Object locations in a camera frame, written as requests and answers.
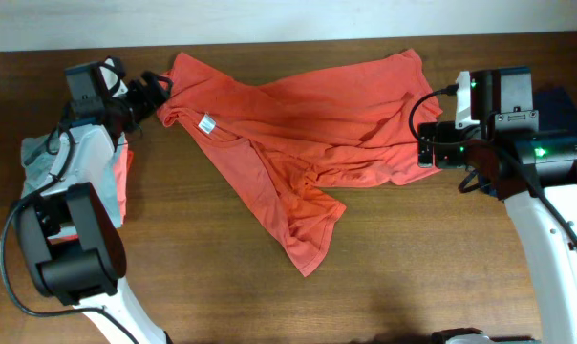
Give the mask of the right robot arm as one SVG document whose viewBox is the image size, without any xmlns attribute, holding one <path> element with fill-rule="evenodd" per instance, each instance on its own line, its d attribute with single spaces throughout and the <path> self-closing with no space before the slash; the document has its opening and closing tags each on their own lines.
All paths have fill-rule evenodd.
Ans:
<svg viewBox="0 0 577 344">
<path fill-rule="evenodd" d="M 466 168 L 461 193 L 502 201 L 524 249 L 544 343 L 577 343 L 577 138 L 535 124 L 410 127 L 418 163 Z"/>
</svg>

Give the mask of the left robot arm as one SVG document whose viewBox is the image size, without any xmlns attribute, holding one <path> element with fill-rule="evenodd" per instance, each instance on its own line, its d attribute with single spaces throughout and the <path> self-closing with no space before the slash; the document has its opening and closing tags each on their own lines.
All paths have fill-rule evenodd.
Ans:
<svg viewBox="0 0 577 344">
<path fill-rule="evenodd" d="M 123 243 L 100 187 L 105 168 L 124 133 L 134 131 L 170 98 L 172 81 L 146 71 L 126 91 L 107 85 L 102 63 L 67 71 L 72 94 L 55 133 L 59 147 L 41 185 L 14 204 L 4 224 L 15 231 L 37 291 L 62 304 L 58 311 L 35 311 L 16 296 L 0 243 L 0 273 L 11 302 L 40 318 L 87 316 L 111 343 L 168 343 L 131 291 Z"/>
</svg>

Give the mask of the navy blue garment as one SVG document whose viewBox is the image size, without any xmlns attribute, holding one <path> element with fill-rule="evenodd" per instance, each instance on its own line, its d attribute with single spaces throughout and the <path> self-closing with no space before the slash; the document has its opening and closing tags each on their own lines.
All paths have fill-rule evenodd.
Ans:
<svg viewBox="0 0 577 344">
<path fill-rule="evenodd" d="M 488 138 L 520 162 L 536 186 L 577 185 L 577 108 L 565 89 L 520 96 L 525 106 L 502 110 L 489 99 L 474 100 Z"/>
</svg>

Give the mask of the orange red t-shirt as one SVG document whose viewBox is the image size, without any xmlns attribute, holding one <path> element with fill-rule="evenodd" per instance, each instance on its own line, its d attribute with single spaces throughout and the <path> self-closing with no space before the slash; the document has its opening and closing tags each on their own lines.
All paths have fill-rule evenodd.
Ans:
<svg viewBox="0 0 577 344">
<path fill-rule="evenodd" d="M 160 122 L 185 129 L 303 275 L 325 259 L 345 211 L 331 188 L 431 175 L 409 127 L 441 109 L 413 50 L 260 86 L 182 53 L 168 76 Z"/>
</svg>

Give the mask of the folded orange t-shirt underneath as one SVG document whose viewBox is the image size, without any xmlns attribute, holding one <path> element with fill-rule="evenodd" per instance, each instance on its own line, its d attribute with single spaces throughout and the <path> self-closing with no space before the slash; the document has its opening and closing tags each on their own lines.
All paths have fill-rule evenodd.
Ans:
<svg viewBox="0 0 577 344">
<path fill-rule="evenodd" d="M 91 183 L 113 226 L 121 228 L 126 215 L 126 182 L 130 164 L 131 152 L 126 145 L 114 149 L 112 144 L 82 141 L 75 145 L 65 175 L 43 196 L 58 195 L 70 186 Z"/>
</svg>

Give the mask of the folded grey t-shirt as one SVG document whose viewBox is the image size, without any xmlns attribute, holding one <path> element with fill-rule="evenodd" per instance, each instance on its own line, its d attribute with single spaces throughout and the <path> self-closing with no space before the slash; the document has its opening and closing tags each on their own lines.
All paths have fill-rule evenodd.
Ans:
<svg viewBox="0 0 577 344">
<path fill-rule="evenodd" d="M 41 186 L 51 170 L 54 156 L 46 150 L 45 142 L 48 136 L 25 138 L 21 142 L 21 165 L 25 171 L 21 198 Z M 131 154 L 124 134 L 119 137 L 118 142 L 120 146 L 103 168 L 100 181 L 96 184 L 97 195 L 115 228 L 123 225 L 126 215 L 126 184 Z"/>
</svg>

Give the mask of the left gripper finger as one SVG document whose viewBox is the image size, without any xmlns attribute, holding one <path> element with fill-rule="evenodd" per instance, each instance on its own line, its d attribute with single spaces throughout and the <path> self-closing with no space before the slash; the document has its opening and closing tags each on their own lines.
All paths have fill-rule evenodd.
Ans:
<svg viewBox="0 0 577 344">
<path fill-rule="evenodd" d="M 168 76 L 158 75 L 151 71 L 145 71 L 141 74 L 141 78 L 148 86 L 158 87 L 165 92 L 170 92 L 172 90 L 173 81 Z"/>
<path fill-rule="evenodd" d="M 145 112 L 147 117 L 150 117 L 170 98 L 170 94 L 163 88 L 149 88 L 145 90 L 144 94 L 147 102 Z"/>
</svg>

